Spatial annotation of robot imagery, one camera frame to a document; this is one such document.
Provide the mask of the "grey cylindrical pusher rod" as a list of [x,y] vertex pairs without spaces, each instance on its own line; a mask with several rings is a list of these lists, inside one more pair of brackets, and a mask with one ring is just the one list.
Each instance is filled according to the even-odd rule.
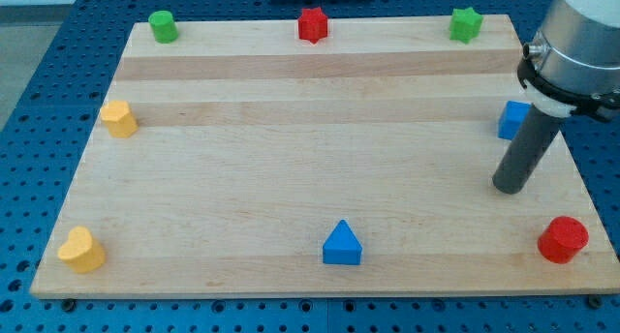
[[563,123],[563,118],[531,106],[492,176],[495,188],[505,194],[519,193]]

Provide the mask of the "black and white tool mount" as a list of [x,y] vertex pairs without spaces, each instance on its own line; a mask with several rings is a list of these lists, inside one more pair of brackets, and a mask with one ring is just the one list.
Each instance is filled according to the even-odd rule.
[[604,123],[619,115],[618,93],[583,95],[565,90],[544,79],[528,59],[519,62],[517,78],[531,103],[546,115],[562,119],[583,115]]

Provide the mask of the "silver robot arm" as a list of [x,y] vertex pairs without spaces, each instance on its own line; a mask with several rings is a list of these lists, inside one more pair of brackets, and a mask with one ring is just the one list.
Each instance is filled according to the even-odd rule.
[[523,189],[566,119],[619,115],[619,0],[553,0],[517,78],[532,105],[492,176],[505,194]]

